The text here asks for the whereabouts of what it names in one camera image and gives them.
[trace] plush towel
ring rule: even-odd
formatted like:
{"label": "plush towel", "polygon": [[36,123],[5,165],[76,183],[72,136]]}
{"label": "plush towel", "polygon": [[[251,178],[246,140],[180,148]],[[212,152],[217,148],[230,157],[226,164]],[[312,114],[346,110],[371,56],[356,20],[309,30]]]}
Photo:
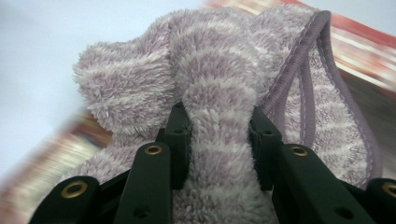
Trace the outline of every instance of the plush towel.
{"label": "plush towel", "polygon": [[191,167],[174,192],[176,223],[274,223],[248,141],[259,106],[284,142],[312,147],[340,179],[364,187],[381,173],[375,141],[335,67],[330,12],[286,5],[254,17],[231,8],[180,10],[128,42],[97,43],[75,65],[110,145],[73,175],[101,183],[131,167],[172,105],[192,123]]}

